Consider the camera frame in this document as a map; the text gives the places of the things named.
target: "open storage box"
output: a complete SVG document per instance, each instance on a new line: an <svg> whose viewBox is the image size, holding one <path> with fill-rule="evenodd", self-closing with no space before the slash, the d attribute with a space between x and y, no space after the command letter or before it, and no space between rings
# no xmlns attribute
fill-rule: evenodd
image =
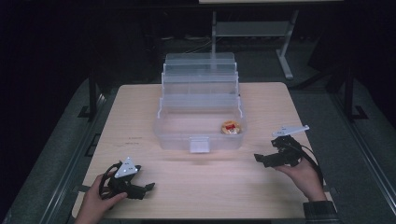
<svg viewBox="0 0 396 224"><path fill-rule="evenodd" d="M232 53L168 54L154 132L163 149L238 149L247 131ZM222 133L236 121L240 132Z"/></svg>

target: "box latch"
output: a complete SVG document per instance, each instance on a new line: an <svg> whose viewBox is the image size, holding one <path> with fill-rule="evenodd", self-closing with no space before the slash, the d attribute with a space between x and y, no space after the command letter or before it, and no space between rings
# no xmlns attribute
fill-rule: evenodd
<svg viewBox="0 0 396 224"><path fill-rule="evenodd" d="M209 137L191 137L190 153L210 152Z"/></svg>

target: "hand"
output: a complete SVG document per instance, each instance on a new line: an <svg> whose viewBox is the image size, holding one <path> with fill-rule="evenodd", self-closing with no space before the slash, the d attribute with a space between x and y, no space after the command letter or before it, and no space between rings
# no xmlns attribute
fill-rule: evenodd
<svg viewBox="0 0 396 224"><path fill-rule="evenodd" d="M85 193L76 217L76 224L98 223L108 209L128 196L126 192L123 192L112 198L102 200L99 195L102 176L97 176L90 189Z"/></svg>
<svg viewBox="0 0 396 224"><path fill-rule="evenodd" d="M294 167L283 165L274 167L274 169L288 175L309 202L327 201L317 172L305 158L302 158L300 163Z"/></svg>

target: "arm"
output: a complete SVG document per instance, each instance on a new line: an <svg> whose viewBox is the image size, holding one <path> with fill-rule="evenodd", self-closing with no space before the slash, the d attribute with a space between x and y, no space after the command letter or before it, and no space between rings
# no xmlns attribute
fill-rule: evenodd
<svg viewBox="0 0 396 224"><path fill-rule="evenodd" d="M76 217L76 224L98 223L108 209L127 197L127 193L123 192L112 198L102 200L99 195L99 185L102 176L97 176L91 188L85 193Z"/></svg>
<svg viewBox="0 0 396 224"><path fill-rule="evenodd" d="M309 203L304 203L306 223L342 223L333 203L327 201L318 174L309 161L302 158L294 167L283 165L275 169L288 175L308 199Z"/></svg>

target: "sleeve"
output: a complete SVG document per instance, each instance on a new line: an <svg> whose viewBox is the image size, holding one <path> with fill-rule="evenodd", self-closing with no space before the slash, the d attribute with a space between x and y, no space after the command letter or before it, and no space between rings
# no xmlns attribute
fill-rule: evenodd
<svg viewBox="0 0 396 224"><path fill-rule="evenodd" d="M330 201L304 203L306 224L343 223L337 216L334 204Z"/></svg>

